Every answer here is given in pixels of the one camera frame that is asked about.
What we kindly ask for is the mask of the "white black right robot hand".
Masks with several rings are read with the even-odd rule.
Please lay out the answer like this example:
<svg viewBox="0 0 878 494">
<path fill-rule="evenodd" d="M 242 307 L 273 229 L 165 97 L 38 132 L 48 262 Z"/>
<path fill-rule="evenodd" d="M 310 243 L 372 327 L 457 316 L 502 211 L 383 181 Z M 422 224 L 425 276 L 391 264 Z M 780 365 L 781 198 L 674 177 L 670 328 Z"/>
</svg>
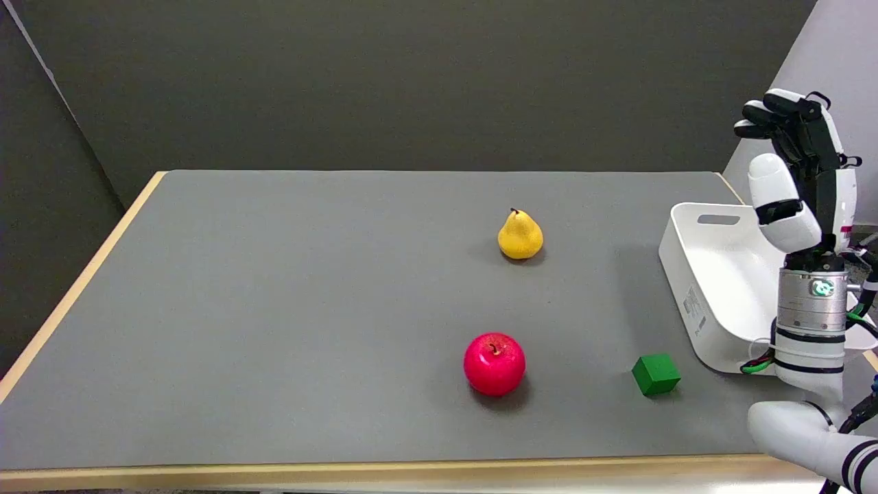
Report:
<svg viewBox="0 0 878 494">
<path fill-rule="evenodd" d="M 770 89 L 744 104 L 739 138 L 768 140 L 772 151 L 750 159 L 750 203 L 766 240 L 787 254 L 838 254 L 850 244 L 863 160 L 844 150 L 831 101 Z"/>
</svg>

